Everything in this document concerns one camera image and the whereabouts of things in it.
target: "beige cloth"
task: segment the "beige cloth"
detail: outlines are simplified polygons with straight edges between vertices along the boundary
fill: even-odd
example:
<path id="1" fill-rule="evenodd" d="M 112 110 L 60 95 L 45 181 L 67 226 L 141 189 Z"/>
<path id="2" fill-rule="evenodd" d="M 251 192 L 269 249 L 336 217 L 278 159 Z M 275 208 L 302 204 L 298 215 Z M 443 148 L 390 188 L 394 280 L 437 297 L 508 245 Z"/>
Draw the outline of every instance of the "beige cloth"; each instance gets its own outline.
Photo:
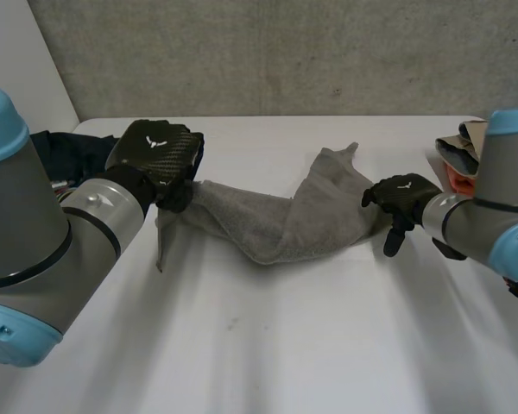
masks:
<path id="1" fill-rule="evenodd" d="M 442 160 L 457 174 L 469 179 L 477 177 L 477 168 L 482 156 L 486 121 L 463 122 L 468 138 L 459 135 L 436 140 L 436 149 Z"/>

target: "table surface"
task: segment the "table surface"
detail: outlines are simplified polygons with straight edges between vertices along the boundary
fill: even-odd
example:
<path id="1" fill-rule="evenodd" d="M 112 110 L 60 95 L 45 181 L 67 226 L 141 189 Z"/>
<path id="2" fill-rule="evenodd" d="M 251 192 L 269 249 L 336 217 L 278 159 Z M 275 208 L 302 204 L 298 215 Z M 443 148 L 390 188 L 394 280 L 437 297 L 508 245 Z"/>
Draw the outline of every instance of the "table surface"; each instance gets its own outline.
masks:
<path id="1" fill-rule="evenodd" d="M 438 181 L 433 140 L 469 116 L 171 118 L 205 134 L 197 179 L 291 197 L 322 147 L 357 141 L 377 181 Z M 120 136 L 132 119 L 75 132 Z M 261 267 L 177 228 L 155 270 L 156 210 L 38 367 L 0 366 L 0 414 L 518 414 L 518 299 L 445 260 L 421 229 Z"/>

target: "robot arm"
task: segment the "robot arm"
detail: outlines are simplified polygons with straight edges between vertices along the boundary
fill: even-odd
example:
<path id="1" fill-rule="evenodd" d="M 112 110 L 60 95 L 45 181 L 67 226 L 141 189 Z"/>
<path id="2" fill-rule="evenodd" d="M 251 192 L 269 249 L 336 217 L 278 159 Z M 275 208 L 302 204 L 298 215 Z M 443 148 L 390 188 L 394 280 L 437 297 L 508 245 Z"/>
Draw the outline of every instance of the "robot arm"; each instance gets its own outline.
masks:
<path id="1" fill-rule="evenodd" d="M 393 216 L 387 256 L 397 253 L 406 231 L 421 225 L 445 256 L 470 257 L 518 288 L 518 110 L 490 118 L 474 198 L 443 193 L 408 174 L 368 189 L 363 206 L 369 203 Z"/>
<path id="2" fill-rule="evenodd" d="M 59 343 L 151 204 L 192 198 L 202 134 L 133 122 L 106 171 L 58 204 L 25 122 L 0 91 L 0 363 L 30 367 Z"/>

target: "orange object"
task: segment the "orange object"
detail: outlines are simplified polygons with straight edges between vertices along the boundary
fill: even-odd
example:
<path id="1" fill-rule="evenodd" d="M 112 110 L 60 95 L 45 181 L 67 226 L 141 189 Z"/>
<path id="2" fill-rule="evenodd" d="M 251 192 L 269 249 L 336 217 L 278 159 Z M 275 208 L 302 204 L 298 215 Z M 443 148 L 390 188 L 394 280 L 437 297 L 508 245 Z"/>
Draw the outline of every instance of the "orange object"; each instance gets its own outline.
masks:
<path id="1" fill-rule="evenodd" d="M 452 189 L 458 194 L 473 197 L 474 184 L 476 183 L 476 180 L 468 179 L 460 175 L 447 164 L 445 164 L 445 168 L 447 170 L 447 177 L 449 177 L 449 183 L 451 183 Z"/>

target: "folded cloth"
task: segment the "folded cloth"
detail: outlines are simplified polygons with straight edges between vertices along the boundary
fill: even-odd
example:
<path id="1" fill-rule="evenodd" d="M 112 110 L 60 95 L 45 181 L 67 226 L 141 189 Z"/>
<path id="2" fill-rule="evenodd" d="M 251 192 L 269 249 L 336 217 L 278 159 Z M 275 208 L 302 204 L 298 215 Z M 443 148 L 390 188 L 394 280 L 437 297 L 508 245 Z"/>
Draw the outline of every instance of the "folded cloth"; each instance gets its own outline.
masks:
<path id="1" fill-rule="evenodd" d="M 462 122 L 458 126 L 460 136 L 472 143 L 476 153 L 476 159 L 480 161 L 482 158 L 483 141 L 485 139 L 485 130 L 487 129 L 487 121 L 467 121 Z"/>
<path id="2" fill-rule="evenodd" d="M 458 174 L 474 179 L 479 162 L 472 143 L 460 135 L 435 140 L 435 148 L 443 161 Z"/>
<path id="3" fill-rule="evenodd" d="M 69 134 L 43 131 L 32 134 L 31 140 L 50 181 L 66 181 L 79 185 L 98 173 L 103 173 L 105 162 L 115 147 L 113 136 Z"/>
<path id="4" fill-rule="evenodd" d="M 261 264 L 308 260 L 346 248 L 368 235 L 378 209 L 361 207 L 372 183 L 351 164 L 358 144 L 342 151 L 323 148 L 291 199 L 195 183 L 184 223 L 233 241 Z M 160 210 L 158 227 L 172 222 Z"/>
<path id="5" fill-rule="evenodd" d="M 456 174 L 467 179 L 477 177 L 486 128 L 486 121 L 462 122 L 458 126 L 458 135 L 435 140 L 439 155 Z"/>

